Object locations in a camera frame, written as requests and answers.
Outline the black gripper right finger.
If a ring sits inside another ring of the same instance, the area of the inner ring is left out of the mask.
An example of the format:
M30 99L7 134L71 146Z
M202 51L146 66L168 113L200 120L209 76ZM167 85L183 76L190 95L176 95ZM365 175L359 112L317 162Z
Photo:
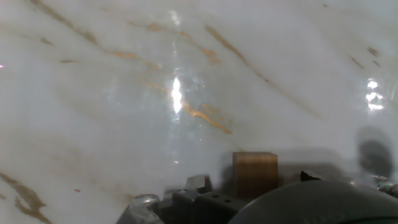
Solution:
M322 177L320 176L319 173L312 172L309 170L302 170L300 172L300 181L301 182L306 182L306 181L311 181L311 180L322 180Z

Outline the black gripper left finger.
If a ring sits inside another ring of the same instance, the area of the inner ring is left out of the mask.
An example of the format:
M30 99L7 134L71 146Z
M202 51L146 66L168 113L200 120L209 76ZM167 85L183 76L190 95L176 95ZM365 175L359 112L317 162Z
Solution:
M189 177L185 188L172 194L176 221L186 224L228 223L248 203L213 190L207 175Z

